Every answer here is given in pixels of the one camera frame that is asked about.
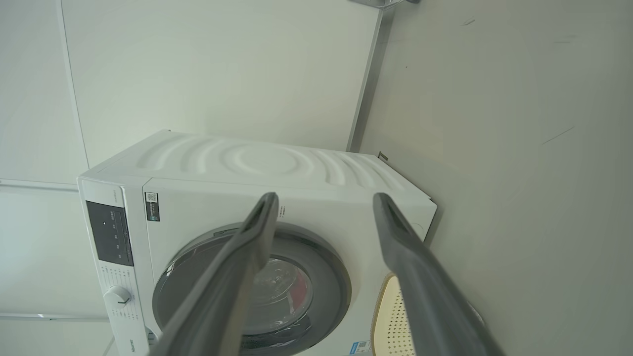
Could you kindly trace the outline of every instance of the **washing machine drum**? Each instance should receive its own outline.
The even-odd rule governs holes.
[[[240,223],[207,232],[174,257],[153,296],[164,329]],[[254,279],[240,355],[293,355],[340,323],[351,296],[349,275],[332,247],[306,229],[277,223],[270,260]]]

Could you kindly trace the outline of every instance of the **white washing machine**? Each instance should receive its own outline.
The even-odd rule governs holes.
[[[389,269],[372,211],[388,193],[419,236],[429,197],[370,155],[161,131],[78,178],[120,355],[150,346],[260,197],[279,196],[241,355],[367,350]]]

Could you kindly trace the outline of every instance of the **white cabinet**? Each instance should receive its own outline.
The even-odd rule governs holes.
[[[74,184],[87,170],[58,6],[0,2],[0,179]]]
[[[3,355],[118,355],[108,322],[0,320]]]
[[[345,150],[379,12],[347,0],[63,0],[93,166],[161,129]]]
[[[0,191],[0,311],[106,317],[79,194]]]

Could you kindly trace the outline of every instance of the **floor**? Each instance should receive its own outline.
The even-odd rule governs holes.
[[[360,151],[507,355],[630,354],[633,3],[401,3],[382,43]]]

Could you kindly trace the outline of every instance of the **black display panel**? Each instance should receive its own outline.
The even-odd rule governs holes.
[[[125,209],[86,201],[97,256],[102,261],[133,266]]]

